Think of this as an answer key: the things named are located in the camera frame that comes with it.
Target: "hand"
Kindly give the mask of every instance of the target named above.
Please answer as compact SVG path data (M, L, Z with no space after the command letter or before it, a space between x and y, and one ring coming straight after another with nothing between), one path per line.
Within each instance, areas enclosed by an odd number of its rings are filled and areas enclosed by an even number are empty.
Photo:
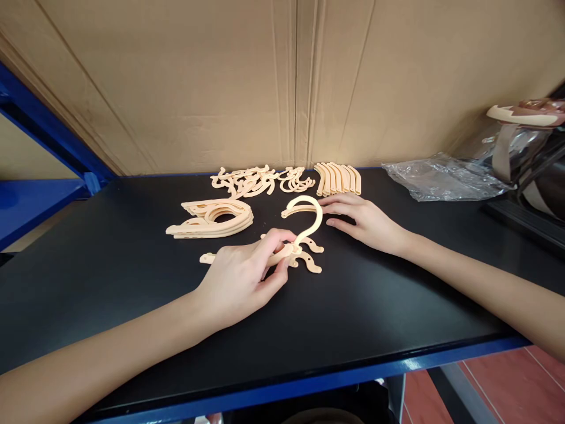
M392 221L368 200L352 193L344 193L322 198L318 202L325 214L347 215L357 223L351 225L331 218L326 224L374 249L400 256L410 245L409 239L412 233Z
M210 311L215 330L238 323L262 308L287 282L290 257L281 260L275 272L267 274L267 260L283 248L283 241L294 241L288 230L272 228L260 241L246 246L222 247L193 291L201 305Z

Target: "blue metal shelf frame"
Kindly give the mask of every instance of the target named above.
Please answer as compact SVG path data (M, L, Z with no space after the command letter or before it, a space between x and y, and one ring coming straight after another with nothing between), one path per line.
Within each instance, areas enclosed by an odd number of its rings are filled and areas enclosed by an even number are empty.
M0 182L2 250L72 200L97 193L116 175L2 63L0 113L80 178Z
M93 173L101 187L116 175L0 63L0 113L82 180Z
M321 376L259 387L257 389L243 390L240 392L230 393L228 395L194 400L192 402L180 403L178 405L166 406L164 408L130 413L128 415L101 419L95 422L100 424L164 424L177 422L210 413L245 408L247 406L275 402L276 400L296 398L298 396L309 395L311 393L323 392L325 390L336 389L338 387L367 382L377 378L386 378L410 371L428 369L464 359L470 359L472 357L517 349L519 347L529 346L530 344L531 342L529 340L521 336L508 337L506 339L493 340L466 347L458 347L451 350L444 350L442 352L423 353L420 356L408 359L381 363L337 373L329 373Z

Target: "plastic wrap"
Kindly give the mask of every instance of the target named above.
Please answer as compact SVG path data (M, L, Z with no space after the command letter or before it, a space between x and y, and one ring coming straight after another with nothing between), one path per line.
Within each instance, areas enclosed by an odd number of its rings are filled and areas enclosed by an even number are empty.
M383 168L417 201L485 200L514 189L491 175L488 168L444 153L429 159L383 164Z

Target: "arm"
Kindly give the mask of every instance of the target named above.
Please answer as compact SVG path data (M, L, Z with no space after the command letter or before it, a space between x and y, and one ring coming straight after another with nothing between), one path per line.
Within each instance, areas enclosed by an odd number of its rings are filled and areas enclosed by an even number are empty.
M565 362L565 297L411 233L359 196L337 194L320 204L357 223L331 218L329 226L433 273Z
M0 376L2 421L68 423L143 370L246 318L287 281L287 259L262 280L270 254L295 238L273 229L249 246L224 247L191 293Z

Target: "right hand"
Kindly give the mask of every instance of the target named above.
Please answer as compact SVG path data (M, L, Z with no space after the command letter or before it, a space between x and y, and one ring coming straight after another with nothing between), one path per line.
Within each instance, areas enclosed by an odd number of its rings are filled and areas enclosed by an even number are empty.
M392 221L374 203L352 193L335 194L318 201L325 214L347 215L357 225L330 218L326 224L335 227L366 245L400 256L410 246L411 232Z

